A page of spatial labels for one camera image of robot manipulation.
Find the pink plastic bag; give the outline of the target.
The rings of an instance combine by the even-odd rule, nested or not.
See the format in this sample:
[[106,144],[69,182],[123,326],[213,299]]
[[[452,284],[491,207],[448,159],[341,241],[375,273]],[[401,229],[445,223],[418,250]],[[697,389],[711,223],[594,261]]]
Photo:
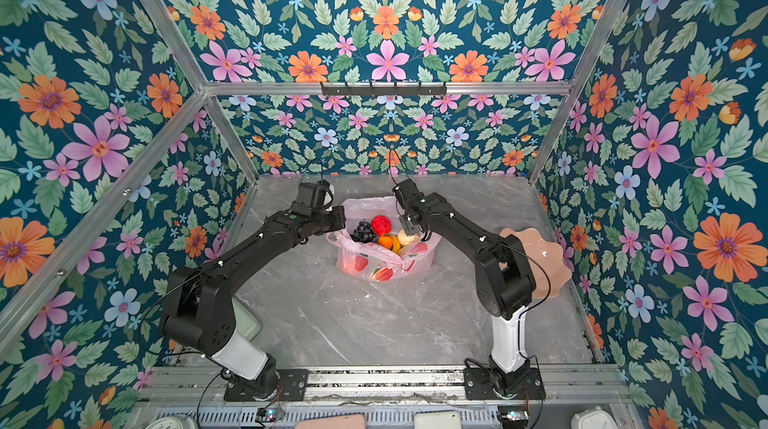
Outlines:
[[434,260],[436,248],[441,241],[439,235],[425,237],[403,248],[399,253],[376,242],[358,243],[351,238],[352,231],[360,221],[371,222],[375,216],[388,217],[393,225],[391,234],[403,230],[399,221],[400,207],[393,196],[348,199],[342,203],[346,226],[326,236],[327,241],[337,249],[336,268],[357,279],[372,282],[387,282],[401,279],[428,270]]

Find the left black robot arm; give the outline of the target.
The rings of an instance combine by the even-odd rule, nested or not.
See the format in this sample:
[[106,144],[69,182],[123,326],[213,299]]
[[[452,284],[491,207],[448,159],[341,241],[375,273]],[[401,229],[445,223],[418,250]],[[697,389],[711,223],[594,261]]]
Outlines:
[[272,260],[310,237],[344,227],[341,205],[308,213],[278,211],[224,255],[196,269],[175,270],[170,274],[171,290],[163,302],[162,333],[202,352],[233,375],[257,380],[267,369],[270,355],[238,331],[234,296]]

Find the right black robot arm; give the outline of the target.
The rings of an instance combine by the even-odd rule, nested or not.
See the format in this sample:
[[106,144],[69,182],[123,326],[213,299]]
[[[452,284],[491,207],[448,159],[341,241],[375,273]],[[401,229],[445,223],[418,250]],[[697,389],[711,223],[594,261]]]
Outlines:
[[393,187],[403,228],[408,234],[437,234],[470,259],[476,295],[492,317],[493,346],[488,377],[495,393],[511,397],[522,389],[530,370],[525,323],[536,281],[532,261],[520,240],[492,233],[460,214],[438,193],[423,193],[411,180]]

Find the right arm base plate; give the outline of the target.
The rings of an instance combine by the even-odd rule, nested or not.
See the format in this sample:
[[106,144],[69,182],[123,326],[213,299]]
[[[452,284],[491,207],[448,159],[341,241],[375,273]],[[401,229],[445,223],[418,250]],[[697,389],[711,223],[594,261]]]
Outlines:
[[463,369],[468,400],[544,400],[546,391],[540,371],[525,363],[517,371],[466,365]]

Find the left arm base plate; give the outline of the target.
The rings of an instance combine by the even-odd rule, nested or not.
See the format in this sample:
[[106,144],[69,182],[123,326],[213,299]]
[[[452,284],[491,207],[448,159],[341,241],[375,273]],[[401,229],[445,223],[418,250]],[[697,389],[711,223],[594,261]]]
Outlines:
[[256,379],[226,376],[226,402],[281,402],[303,401],[308,388],[309,371],[306,369],[267,369]]

